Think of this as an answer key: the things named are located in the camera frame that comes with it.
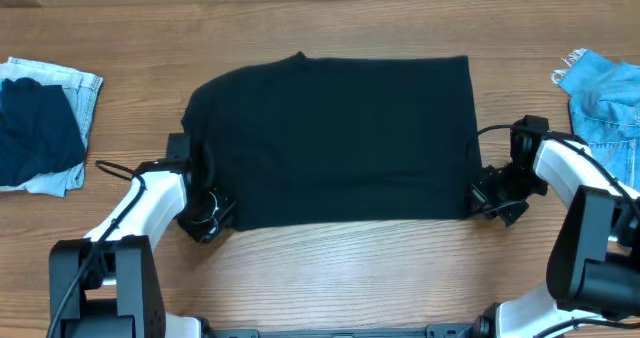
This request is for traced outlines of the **black t-shirt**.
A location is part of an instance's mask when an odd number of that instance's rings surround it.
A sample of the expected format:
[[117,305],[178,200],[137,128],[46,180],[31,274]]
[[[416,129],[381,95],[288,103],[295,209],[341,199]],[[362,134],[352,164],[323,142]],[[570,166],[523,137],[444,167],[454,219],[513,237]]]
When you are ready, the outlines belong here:
[[196,89],[182,124],[207,144],[239,231],[463,219],[481,167],[469,61],[289,58]]

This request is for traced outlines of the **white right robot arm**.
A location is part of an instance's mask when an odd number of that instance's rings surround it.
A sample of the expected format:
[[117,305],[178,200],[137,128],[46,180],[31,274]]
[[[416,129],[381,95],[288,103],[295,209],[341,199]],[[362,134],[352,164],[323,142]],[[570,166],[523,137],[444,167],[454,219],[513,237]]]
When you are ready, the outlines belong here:
[[469,188],[470,212],[512,224],[530,195],[552,188],[567,215],[542,286],[488,308],[471,337],[560,337],[592,325],[639,327],[639,194],[614,178],[577,136],[511,130],[512,161]]

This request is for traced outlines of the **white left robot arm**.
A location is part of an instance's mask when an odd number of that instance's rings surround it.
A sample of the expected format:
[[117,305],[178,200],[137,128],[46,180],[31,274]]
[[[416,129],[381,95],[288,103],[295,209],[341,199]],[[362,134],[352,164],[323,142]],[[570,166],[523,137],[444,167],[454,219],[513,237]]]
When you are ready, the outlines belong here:
[[161,159],[130,169],[99,160],[131,188],[81,239],[49,254],[50,337],[213,337],[204,318],[165,310],[153,251],[176,217],[213,238],[226,214],[214,193],[212,160]]

